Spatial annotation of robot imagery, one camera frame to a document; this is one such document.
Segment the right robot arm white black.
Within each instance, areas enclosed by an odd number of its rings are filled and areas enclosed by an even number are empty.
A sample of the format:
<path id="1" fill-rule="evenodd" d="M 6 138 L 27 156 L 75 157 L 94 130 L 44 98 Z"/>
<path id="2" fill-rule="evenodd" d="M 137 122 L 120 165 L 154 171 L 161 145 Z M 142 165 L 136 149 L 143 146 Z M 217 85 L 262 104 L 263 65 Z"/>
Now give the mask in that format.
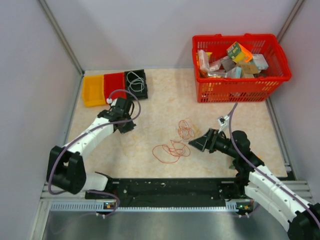
<path id="1" fill-rule="evenodd" d="M 320 238 L 320 205 L 311 204 L 278 179 L 250 148 L 244 131 L 233 131 L 230 138 L 210 128 L 188 144 L 201 152 L 221 152 L 233 159 L 237 174 L 233 192 L 239 198 L 249 197 L 271 214 L 291 240 Z"/>

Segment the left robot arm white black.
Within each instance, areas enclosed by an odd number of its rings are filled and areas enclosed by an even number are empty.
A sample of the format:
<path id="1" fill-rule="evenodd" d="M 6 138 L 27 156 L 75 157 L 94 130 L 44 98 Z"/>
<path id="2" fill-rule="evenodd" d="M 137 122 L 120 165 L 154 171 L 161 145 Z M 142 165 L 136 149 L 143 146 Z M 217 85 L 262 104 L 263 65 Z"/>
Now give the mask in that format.
<path id="1" fill-rule="evenodd" d="M 102 198 L 109 198 L 114 191 L 109 177 L 103 173 L 87 173 L 84 161 L 107 137 L 119 131 L 124 134 L 134 129 L 132 100 L 117 98 L 109 109 L 97 117 L 78 137 L 64 146 L 54 146 L 49 153 L 46 181 L 52 195 L 68 192 L 96 191 Z"/>

